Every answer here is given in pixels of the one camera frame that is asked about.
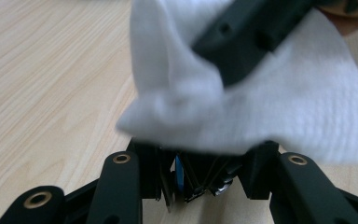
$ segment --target wood grain surface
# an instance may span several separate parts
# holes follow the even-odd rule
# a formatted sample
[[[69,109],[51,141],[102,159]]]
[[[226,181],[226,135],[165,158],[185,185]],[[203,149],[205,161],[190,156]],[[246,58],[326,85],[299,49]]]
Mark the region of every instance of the wood grain surface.
[[[129,137],[115,124],[136,96],[129,0],[0,0],[0,216],[24,191],[69,193],[99,176]],[[358,62],[358,33],[347,38]],[[358,195],[358,165],[324,166]],[[178,203],[144,200],[144,223],[272,223],[268,202],[238,181],[223,195]]]

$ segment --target paper towel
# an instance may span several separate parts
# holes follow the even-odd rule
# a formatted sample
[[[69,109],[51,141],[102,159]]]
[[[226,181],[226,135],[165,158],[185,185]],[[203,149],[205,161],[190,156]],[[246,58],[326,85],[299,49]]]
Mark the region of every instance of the paper towel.
[[[358,68],[335,27],[312,11],[250,76],[223,89],[191,46],[230,2],[132,1],[139,96],[118,129],[194,151],[239,155],[273,140],[316,161],[358,162]]]

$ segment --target black plastic part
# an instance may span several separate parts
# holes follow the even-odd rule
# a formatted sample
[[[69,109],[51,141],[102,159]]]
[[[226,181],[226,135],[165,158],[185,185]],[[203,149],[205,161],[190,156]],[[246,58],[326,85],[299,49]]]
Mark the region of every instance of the black plastic part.
[[[142,223],[139,177],[139,161],[135,153],[126,151],[108,156],[87,223]]]
[[[98,179],[65,196],[65,223],[86,223]]]
[[[243,80],[313,6],[312,0],[236,0],[193,50],[219,69],[225,87]]]
[[[126,151],[136,153],[139,158],[141,196],[143,199],[161,199],[159,181],[158,148],[156,145],[131,139]]]
[[[0,224],[63,223],[64,202],[63,191],[60,188],[42,186],[30,189],[13,202],[1,217]]]
[[[284,153],[277,172],[298,223],[358,224],[358,213],[310,158]]]
[[[242,159],[238,174],[246,196],[254,200],[267,200],[277,182],[275,167],[280,155],[279,144],[267,141],[251,148]]]

